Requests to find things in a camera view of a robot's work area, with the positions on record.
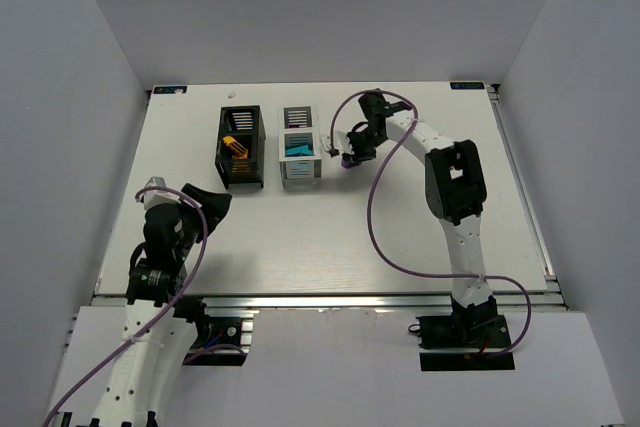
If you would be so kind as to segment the teal long lego brick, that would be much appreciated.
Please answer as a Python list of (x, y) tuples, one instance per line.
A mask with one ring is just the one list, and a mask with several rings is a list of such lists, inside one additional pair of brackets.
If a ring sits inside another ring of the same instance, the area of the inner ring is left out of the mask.
[(310, 144), (301, 144), (294, 147), (285, 148), (286, 157), (312, 157), (314, 149)]

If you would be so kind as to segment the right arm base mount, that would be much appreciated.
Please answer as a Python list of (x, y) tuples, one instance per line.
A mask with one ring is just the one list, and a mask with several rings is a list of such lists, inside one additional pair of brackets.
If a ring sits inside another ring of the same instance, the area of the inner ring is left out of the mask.
[(513, 354), (498, 352), (511, 345), (507, 322), (498, 315), (469, 332), (452, 315), (417, 317), (407, 328), (419, 340), (422, 372), (513, 371)]

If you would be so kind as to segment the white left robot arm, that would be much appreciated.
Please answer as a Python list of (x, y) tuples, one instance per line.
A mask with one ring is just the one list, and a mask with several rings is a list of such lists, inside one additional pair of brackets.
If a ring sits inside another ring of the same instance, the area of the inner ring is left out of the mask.
[(204, 248), (232, 197), (153, 178), (137, 193), (143, 240), (130, 258), (121, 344), (103, 361), (111, 369), (90, 417), (92, 426), (156, 426), (178, 371), (213, 329), (202, 299), (186, 295), (196, 271), (186, 260)]

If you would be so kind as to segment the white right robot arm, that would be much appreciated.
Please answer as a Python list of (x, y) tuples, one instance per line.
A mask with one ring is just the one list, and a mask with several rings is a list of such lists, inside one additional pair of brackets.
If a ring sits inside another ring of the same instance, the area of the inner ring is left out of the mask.
[(422, 326), (429, 348), (483, 345), (498, 320), (486, 279), (480, 223), (487, 188), (476, 144), (454, 141), (420, 120), (406, 98), (380, 89), (354, 95), (364, 119), (346, 134), (329, 136), (329, 153), (351, 168), (375, 159), (387, 141), (405, 148), (424, 167), (426, 203), (439, 221), (447, 244), (452, 312)]

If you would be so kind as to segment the yellow L-shaped lego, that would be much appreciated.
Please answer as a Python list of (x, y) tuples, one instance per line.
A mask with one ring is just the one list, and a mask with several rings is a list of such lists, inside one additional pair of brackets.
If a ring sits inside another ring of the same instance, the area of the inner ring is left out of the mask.
[(222, 138), (222, 158), (247, 160), (249, 158), (249, 149), (234, 136), (226, 135)]

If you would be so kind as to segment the yellow orange lego piece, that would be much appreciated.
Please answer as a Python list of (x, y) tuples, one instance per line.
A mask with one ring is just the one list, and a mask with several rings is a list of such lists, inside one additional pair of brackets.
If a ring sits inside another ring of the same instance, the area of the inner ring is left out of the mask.
[(234, 161), (230, 167), (230, 176), (235, 182), (238, 182), (240, 178), (251, 178), (253, 175), (252, 164), (248, 161)]

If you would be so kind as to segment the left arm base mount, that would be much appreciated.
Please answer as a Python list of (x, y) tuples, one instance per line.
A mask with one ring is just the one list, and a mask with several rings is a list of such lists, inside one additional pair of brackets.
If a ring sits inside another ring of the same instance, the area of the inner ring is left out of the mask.
[(201, 298), (187, 297), (175, 306), (175, 318), (196, 329), (196, 338), (184, 358), (185, 366), (240, 367), (250, 346), (250, 319), (211, 313)]

